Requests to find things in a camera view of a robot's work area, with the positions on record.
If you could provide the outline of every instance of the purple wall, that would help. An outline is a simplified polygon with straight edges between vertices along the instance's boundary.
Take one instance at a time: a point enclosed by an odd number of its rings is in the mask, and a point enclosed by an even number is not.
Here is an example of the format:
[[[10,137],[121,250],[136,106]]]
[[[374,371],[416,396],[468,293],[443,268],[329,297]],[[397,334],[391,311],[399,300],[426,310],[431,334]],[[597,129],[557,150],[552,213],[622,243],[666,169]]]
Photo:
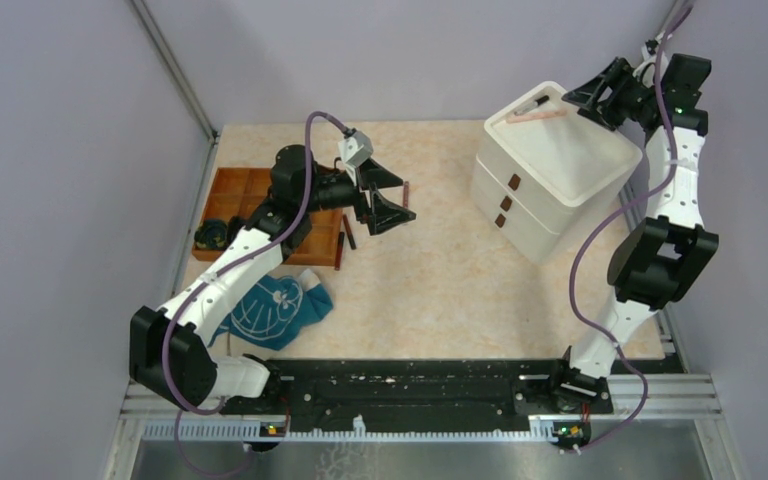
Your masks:
[[[217,125],[486,118],[637,55],[665,0],[148,0]]]
[[[124,1],[0,1],[0,480],[100,475],[206,141]]]
[[[768,478],[768,2],[701,0],[671,50],[713,62],[699,203],[721,240],[678,304],[679,331],[752,476]]]

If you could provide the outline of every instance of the wooden tray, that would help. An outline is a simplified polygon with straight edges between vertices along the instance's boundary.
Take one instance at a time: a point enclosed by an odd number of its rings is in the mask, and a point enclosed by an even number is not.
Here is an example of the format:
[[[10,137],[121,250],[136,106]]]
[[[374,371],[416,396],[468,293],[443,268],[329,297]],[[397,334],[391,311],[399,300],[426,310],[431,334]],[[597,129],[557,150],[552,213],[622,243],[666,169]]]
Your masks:
[[[272,181],[268,168],[220,168],[216,171],[201,223],[208,218],[228,222],[234,215],[249,218],[266,198]],[[333,266],[337,259],[342,209],[310,215],[312,229],[304,242],[285,263],[290,265]],[[221,250],[200,250],[193,246],[193,256],[202,262],[214,262]]]

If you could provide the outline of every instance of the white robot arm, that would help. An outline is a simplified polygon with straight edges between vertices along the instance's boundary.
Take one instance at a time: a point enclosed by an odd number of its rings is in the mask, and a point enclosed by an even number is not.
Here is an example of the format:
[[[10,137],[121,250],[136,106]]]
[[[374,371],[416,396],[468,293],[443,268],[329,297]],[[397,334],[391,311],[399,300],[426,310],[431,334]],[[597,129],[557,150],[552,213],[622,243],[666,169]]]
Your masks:
[[[680,300],[718,246],[718,236],[704,229],[697,197],[708,114],[697,109],[696,103],[711,62],[677,54],[666,65],[661,86],[677,147],[677,152],[671,152],[652,83],[659,40],[647,43],[644,61],[636,69],[618,58],[596,78],[564,95],[564,100],[579,107],[579,115],[605,128],[614,130],[627,119],[643,127],[650,190],[661,185],[675,168],[670,183],[650,199],[646,218],[611,258],[607,280],[614,288],[596,323],[610,332],[618,345],[591,329],[568,349],[553,377],[553,396],[558,405],[567,408],[598,402],[607,388],[605,378],[611,373],[616,347],[628,342],[634,331],[667,303]]]
[[[367,225],[371,235],[416,218],[413,212],[388,201],[379,192],[380,188],[400,186],[403,182],[371,158],[372,144],[366,135],[346,129],[338,149],[346,170],[316,163],[311,166],[306,212],[283,241],[275,243],[292,226],[303,205],[302,145],[290,145],[278,152],[270,171],[272,185],[267,198],[244,227],[228,232],[233,240],[222,256],[195,283],[157,310],[143,307],[134,314],[129,363],[135,381],[179,406],[186,404],[173,394],[167,375],[171,376],[176,393],[196,407],[209,396],[258,398],[270,394],[265,392],[270,380],[278,382],[263,361],[250,355],[212,359],[205,346],[240,299],[302,243],[311,230],[308,213],[352,207],[357,220]],[[265,250],[240,263],[248,254],[261,249]],[[164,372],[162,350],[168,328],[172,328],[172,337],[168,370]]]
[[[705,138],[694,130],[675,128],[676,143],[679,146],[679,160],[673,181],[650,201],[646,211],[649,218],[665,217],[672,225],[695,229],[703,227],[696,194],[699,175],[699,155]],[[664,127],[660,127],[646,144],[649,158],[649,189],[655,188],[667,176],[670,169],[669,142]],[[637,328],[654,314],[652,307],[634,300],[619,301],[611,291],[598,322],[614,334],[620,345],[625,345]],[[598,330],[590,329],[570,351],[570,366],[582,374],[593,377],[607,377],[611,373],[616,347]]]

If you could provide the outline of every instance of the blue cloth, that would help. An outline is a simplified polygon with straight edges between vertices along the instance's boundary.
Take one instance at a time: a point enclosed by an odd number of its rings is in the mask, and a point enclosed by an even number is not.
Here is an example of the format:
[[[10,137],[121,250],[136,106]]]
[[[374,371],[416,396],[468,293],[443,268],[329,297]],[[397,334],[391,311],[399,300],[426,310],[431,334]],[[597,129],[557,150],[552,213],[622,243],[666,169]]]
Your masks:
[[[305,291],[293,277],[266,275],[222,320],[210,346],[219,335],[230,333],[259,347],[281,350],[302,328],[319,322],[333,308],[321,283]]]

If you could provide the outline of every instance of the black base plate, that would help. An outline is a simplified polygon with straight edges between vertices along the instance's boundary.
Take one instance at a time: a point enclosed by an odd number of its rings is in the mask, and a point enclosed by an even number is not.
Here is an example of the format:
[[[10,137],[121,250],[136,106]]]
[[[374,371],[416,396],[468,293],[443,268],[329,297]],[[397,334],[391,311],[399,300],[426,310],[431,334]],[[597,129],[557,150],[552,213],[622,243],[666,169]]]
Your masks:
[[[269,365],[281,372],[274,411],[254,411],[251,401],[235,397],[222,414],[284,414],[289,406],[297,432],[351,431],[358,415],[370,432],[526,431],[529,415],[557,413],[547,394],[555,362],[274,360]],[[677,358],[633,363],[644,373],[683,371]],[[616,365],[614,371],[627,373]],[[599,414],[613,406],[597,400],[590,408]]]

